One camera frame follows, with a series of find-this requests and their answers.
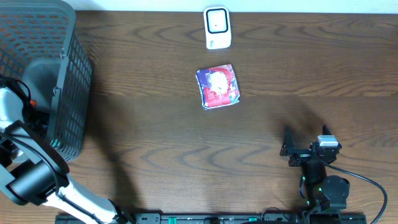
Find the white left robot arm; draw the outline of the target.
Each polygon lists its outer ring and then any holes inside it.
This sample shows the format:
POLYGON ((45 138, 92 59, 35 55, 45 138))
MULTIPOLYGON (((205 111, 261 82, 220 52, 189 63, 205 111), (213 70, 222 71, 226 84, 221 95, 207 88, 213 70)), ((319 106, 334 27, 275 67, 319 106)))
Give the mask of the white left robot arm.
POLYGON ((1 77, 1 192, 18 205, 58 208, 83 223, 135 223, 109 199, 69 175, 69 166, 47 144, 49 115, 37 109, 29 87, 1 77))

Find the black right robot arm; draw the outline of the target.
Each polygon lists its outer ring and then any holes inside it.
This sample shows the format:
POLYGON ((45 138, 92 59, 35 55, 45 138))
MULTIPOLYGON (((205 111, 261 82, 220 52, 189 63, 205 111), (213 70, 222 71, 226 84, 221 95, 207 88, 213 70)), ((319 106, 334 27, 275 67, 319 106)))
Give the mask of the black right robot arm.
POLYGON ((295 147, 290 128, 284 131, 281 156, 289 157, 289 166, 300 167, 299 192, 307 200, 307 208, 297 215, 301 223, 366 223, 362 214, 343 214, 347 208, 350 182, 337 175, 327 175, 326 166, 336 160, 341 144, 332 135, 327 126, 322 134, 306 149, 295 147))

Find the purple red sanitary pad pack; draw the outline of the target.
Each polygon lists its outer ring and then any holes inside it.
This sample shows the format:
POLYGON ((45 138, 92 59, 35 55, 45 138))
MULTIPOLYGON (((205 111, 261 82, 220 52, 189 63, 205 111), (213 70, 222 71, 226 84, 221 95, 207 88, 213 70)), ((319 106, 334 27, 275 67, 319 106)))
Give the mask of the purple red sanitary pad pack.
POLYGON ((231 64, 201 69, 196 72, 204 110, 239 103, 240 90, 231 64))

